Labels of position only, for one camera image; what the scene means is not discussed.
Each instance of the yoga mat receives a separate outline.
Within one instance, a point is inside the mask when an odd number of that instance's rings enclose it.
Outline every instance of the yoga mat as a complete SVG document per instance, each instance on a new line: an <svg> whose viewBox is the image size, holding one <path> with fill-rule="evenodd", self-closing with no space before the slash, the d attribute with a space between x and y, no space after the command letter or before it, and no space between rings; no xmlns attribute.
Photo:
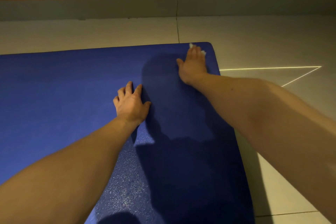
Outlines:
<svg viewBox="0 0 336 224"><path fill-rule="evenodd" d="M196 44L219 75L211 44ZM179 79L188 48L1 55L0 184L115 118L112 99L133 81L153 104L86 223L254 223L233 128Z"/></svg>

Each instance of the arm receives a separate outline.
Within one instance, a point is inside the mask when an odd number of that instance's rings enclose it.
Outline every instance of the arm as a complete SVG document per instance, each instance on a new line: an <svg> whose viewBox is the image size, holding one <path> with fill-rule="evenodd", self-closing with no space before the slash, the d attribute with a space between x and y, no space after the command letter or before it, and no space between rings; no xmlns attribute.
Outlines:
<svg viewBox="0 0 336 224"><path fill-rule="evenodd" d="M117 118L25 168L0 186L0 223L84 223L106 187L119 152L145 120L141 85L118 91Z"/></svg>
<svg viewBox="0 0 336 224"><path fill-rule="evenodd" d="M273 83L208 74L199 47L177 63L180 78L336 223L336 122Z"/></svg>

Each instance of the left hand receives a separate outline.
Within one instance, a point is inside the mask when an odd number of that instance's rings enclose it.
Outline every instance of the left hand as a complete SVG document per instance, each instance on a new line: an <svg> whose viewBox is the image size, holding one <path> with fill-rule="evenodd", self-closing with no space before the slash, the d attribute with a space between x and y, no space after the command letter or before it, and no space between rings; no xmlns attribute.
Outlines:
<svg viewBox="0 0 336 224"><path fill-rule="evenodd" d="M142 103L142 85L140 84L132 93L132 82L128 82L126 87L118 90L118 95L113 99L117 117L126 122L140 125L147 117L151 102Z"/></svg>

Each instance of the yellow light line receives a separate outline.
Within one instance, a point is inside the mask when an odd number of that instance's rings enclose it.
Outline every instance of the yellow light line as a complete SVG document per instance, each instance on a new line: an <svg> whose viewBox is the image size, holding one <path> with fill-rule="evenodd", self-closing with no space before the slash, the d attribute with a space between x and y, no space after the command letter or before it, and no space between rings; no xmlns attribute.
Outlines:
<svg viewBox="0 0 336 224"><path fill-rule="evenodd" d="M292 80L291 82L294 82L294 81L296 81L297 79L300 79L301 77L304 77L305 75L307 75L307 74L310 74L311 72L314 72L315 70L317 70L317 69L319 69L320 67L318 67L318 68L315 68L314 70L312 70L312 71L310 71L310 72L308 72L308 73L306 73L306 74L304 74L304 75L302 75L302 76L300 76L300 77L298 77L298 78L296 78L296 79L294 79L294 80Z"/></svg>
<svg viewBox="0 0 336 224"><path fill-rule="evenodd" d="M220 69L220 71L232 70L256 70L256 69L280 69L280 68L320 68L321 66L305 66L305 67L258 67L258 68L235 68L235 69Z"/></svg>

